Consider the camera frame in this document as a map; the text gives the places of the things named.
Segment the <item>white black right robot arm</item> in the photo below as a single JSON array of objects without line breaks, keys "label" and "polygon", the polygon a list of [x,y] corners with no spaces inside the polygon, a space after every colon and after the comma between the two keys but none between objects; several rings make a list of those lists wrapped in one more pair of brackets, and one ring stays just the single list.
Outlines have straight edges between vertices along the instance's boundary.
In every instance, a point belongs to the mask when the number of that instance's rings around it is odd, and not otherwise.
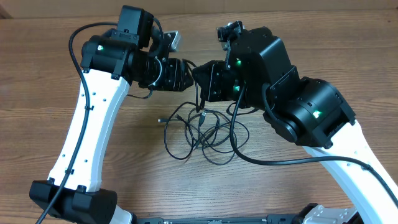
[{"label": "white black right robot arm", "polygon": [[283,41],[266,27],[219,27],[225,60],[193,70],[202,102],[234,101],[255,108],[275,132],[308,153],[283,165],[321,163],[356,212],[345,223],[396,223],[397,184],[379,162],[353,109],[332,84],[300,77]]}]

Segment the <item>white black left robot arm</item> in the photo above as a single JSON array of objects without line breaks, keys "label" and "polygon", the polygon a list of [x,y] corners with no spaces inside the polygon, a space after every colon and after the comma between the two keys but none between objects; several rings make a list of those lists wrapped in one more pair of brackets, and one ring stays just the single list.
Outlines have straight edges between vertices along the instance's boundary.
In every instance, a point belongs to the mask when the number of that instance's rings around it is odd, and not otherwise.
[{"label": "white black left robot arm", "polygon": [[135,223],[112,190],[101,188],[106,148],[118,110],[133,82],[150,91],[184,91],[193,85],[174,52],[180,34],[164,32],[149,12],[123,6],[118,22],[85,42],[74,61],[81,86],[62,151],[46,180],[29,196],[43,211],[73,223]]}]

